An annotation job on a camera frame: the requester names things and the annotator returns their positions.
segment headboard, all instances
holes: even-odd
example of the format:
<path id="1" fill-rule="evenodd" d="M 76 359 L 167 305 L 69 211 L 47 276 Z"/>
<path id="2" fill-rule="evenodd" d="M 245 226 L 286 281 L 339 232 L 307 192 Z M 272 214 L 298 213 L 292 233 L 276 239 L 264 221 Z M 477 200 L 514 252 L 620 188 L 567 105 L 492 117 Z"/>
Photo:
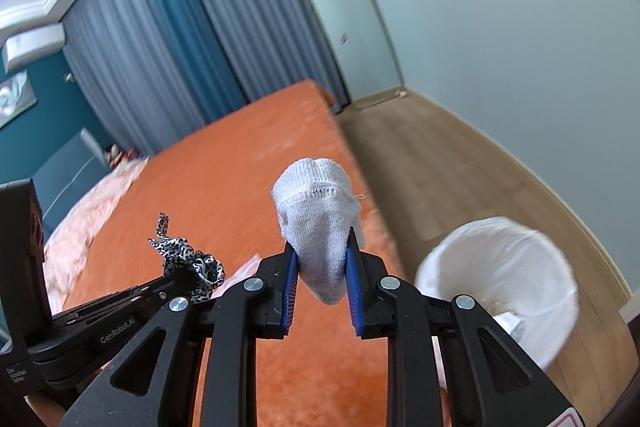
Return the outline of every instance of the headboard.
<path id="1" fill-rule="evenodd" d="M 109 172 L 100 144 L 86 129 L 44 162 L 33 175 L 33 184 L 42 208 L 45 240 L 80 198 Z"/>

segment wooden floor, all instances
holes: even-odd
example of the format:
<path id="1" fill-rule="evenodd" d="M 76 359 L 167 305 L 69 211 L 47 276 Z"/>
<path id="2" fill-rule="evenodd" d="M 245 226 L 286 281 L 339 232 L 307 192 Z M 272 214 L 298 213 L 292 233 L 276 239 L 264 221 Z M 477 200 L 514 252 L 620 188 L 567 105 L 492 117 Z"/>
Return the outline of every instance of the wooden floor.
<path id="1" fill-rule="evenodd" d="M 597 425 L 638 355 L 618 312 L 626 291 L 591 235 L 516 160 L 417 94 L 350 107 L 337 118 L 410 280 L 449 232 L 485 217 L 542 230 L 564 251 L 579 285 L 580 318 L 548 374 L 586 425 Z"/>

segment silver screw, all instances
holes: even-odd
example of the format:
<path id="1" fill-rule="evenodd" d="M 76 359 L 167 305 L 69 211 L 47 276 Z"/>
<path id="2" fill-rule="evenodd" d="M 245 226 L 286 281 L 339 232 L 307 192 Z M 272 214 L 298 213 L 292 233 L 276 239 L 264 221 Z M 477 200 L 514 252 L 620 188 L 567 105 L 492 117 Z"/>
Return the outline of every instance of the silver screw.
<path id="1" fill-rule="evenodd" d="M 456 297 L 456 306 L 458 306 L 458 308 L 470 310 L 475 305 L 476 301 L 474 301 L 473 297 L 469 297 L 469 295 L 458 295 L 458 297 Z"/>
<path id="2" fill-rule="evenodd" d="M 263 286 L 264 282 L 262 282 L 262 279 L 258 279 L 257 277 L 252 277 L 251 279 L 244 281 L 244 289 L 249 290 L 250 292 L 257 292 Z"/>
<path id="3" fill-rule="evenodd" d="M 385 290 L 397 290 L 400 287 L 400 281 L 395 277 L 383 277 L 380 280 L 380 286 Z"/>
<path id="4" fill-rule="evenodd" d="M 171 299 L 169 309 L 172 312 L 181 312 L 186 309 L 188 305 L 189 301 L 185 297 L 176 297 L 175 299 Z"/>

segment air conditioner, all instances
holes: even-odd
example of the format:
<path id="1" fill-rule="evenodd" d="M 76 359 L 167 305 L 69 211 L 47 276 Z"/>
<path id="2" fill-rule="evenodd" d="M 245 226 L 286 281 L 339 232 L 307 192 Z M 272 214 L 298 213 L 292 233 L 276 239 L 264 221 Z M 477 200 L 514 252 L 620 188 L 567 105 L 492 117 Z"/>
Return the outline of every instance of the air conditioner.
<path id="1" fill-rule="evenodd" d="M 2 47 L 4 70 L 17 70 L 39 58 L 53 55 L 65 45 L 62 23 L 51 24 L 9 37 Z"/>

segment blue gripper pad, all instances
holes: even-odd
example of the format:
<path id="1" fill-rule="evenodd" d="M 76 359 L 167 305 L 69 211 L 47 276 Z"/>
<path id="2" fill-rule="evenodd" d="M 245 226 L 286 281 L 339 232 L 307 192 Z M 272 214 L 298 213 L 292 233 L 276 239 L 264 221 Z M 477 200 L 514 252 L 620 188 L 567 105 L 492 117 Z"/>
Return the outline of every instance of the blue gripper pad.
<path id="1" fill-rule="evenodd" d="M 289 334 L 289 328 L 293 322 L 293 307 L 296 304 L 296 290 L 298 289 L 298 254 L 292 249 L 287 266 L 287 280 L 282 292 L 282 321 L 280 325 L 284 334 Z"/>
<path id="2" fill-rule="evenodd" d="M 347 281 L 347 296 L 349 298 L 349 309 L 351 311 L 351 324 L 356 330 L 358 337 L 364 333 L 364 316 L 362 311 L 362 292 L 360 291 L 360 282 L 358 280 L 358 271 L 356 269 L 356 256 L 350 245 L 347 245 L 347 262 L 344 271 Z"/>

